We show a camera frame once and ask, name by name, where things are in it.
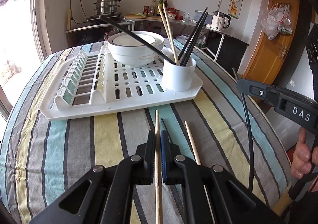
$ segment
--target metal screw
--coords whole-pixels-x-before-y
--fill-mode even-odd
[[[176,160],[176,161],[184,161],[184,160],[185,160],[185,157],[184,157],[184,155],[177,155],[177,156],[175,157],[175,160]]]
[[[102,172],[104,169],[104,167],[102,165],[96,165],[95,167],[93,167],[93,171],[98,173],[98,172]]]
[[[223,171],[223,167],[220,165],[215,165],[213,166],[213,171],[214,172],[222,172]]]
[[[132,155],[130,159],[131,159],[131,161],[139,161],[141,159],[141,157],[136,154],[136,155]]]

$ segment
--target pot handle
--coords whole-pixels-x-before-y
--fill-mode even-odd
[[[224,15],[225,18],[228,18],[228,22],[227,22],[227,25],[226,27],[223,27],[223,28],[228,28],[230,26],[230,22],[231,22],[231,17],[227,14]]]

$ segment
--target striped tablecloth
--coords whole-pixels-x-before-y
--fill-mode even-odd
[[[102,42],[84,45],[99,51]],[[182,44],[175,41],[177,48]],[[1,199],[18,223],[28,223],[96,164],[118,164],[146,142],[155,110],[165,119],[173,143],[194,158],[184,120],[189,123],[201,163],[220,164],[248,185],[249,153],[244,111],[235,82],[200,51],[192,57],[204,84],[191,101],[96,117],[48,121],[38,103],[66,58],[81,47],[46,58],[12,110],[1,143]],[[253,192],[273,207],[291,179],[290,162],[268,120],[248,98],[255,153]],[[131,223],[155,223],[155,187],[136,186]],[[179,186],[163,186],[164,223],[182,223]]]

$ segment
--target dish rack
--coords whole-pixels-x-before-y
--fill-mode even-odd
[[[39,110],[48,120],[110,114],[194,99],[203,84],[194,74],[189,90],[170,91],[162,74],[161,58],[134,68],[114,60],[106,45],[89,54],[80,50],[60,66]]]

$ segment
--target electric kettle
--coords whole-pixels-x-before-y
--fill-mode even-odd
[[[225,18],[228,18],[227,25],[225,25]],[[231,22],[231,17],[225,13],[215,11],[213,18],[212,18],[212,23],[211,23],[211,28],[219,31],[223,31],[224,28],[228,28],[230,26]]]

